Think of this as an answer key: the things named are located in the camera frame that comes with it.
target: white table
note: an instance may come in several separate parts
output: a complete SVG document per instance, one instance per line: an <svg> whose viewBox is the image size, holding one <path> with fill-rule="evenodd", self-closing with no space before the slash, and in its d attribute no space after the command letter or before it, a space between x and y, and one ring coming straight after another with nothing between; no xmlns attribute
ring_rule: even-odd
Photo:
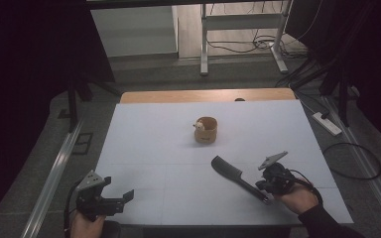
<svg viewBox="0 0 381 238"><path fill-rule="evenodd" d="M214 144L193 138L200 116L218 121ZM119 104L96 168L112 177L104 197L135 189L123 213L108 217L133 225L297 225L279 202L267 206L210 165L219 155L254 184L257 167L283 151L286 168L298 170L320 191L339 223L351 217L298 100Z"/></svg>

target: wall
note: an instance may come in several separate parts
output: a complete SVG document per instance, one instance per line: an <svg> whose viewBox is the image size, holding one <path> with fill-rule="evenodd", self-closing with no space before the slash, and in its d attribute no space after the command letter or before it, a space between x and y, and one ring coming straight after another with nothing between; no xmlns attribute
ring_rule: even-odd
<svg viewBox="0 0 381 238"><path fill-rule="evenodd" d="M91 11L108 57L176 53L176 7Z"/></svg>

